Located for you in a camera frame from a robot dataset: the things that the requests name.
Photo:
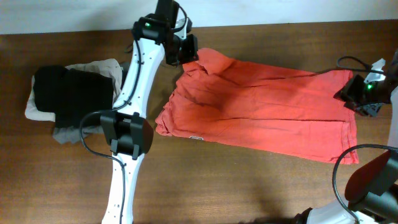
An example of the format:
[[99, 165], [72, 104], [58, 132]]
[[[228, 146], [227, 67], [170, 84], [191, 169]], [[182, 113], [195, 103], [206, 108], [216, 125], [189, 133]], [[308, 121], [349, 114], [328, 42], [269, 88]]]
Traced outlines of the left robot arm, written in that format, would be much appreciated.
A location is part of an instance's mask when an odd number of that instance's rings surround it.
[[160, 0], [155, 13], [134, 23], [132, 59], [121, 93], [100, 125], [113, 163], [105, 224], [133, 223], [133, 200], [139, 168], [152, 145], [154, 130], [146, 120], [147, 102], [161, 64], [177, 67], [198, 60], [192, 21], [173, 0]]

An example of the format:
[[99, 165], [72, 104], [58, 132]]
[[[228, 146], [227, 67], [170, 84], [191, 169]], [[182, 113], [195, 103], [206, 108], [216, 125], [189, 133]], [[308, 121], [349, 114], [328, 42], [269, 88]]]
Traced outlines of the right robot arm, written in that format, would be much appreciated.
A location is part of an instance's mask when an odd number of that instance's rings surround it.
[[[294, 224], [365, 224], [397, 223], [397, 56], [393, 56], [387, 71], [375, 65], [363, 64], [358, 73], [335, 94], [345, 108], [361, 116], [375, 117], [382, 105], [392, 106], [392, 119], [387, 145], [359, 144], [345, 150], [335, 162], [331, 184], [335, 201], [308, 208], [296, 214]], [[344, 156], [357, 149], [382, 149], [384, 153], [356, 170], [341, 197], [336, 175]]]

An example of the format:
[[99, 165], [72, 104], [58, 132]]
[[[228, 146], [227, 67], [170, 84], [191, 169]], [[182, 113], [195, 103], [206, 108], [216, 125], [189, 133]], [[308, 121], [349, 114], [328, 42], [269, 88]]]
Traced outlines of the red printed t-shirt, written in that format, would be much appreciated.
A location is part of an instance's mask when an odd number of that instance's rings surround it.
[[[156, 132], [334, 163], [357, 143], [354, 113], [334, 99], [353, 76], [244, 62], [200, 49], [160, 115]], [[344, 164], [356, 164], [351, 152]]]

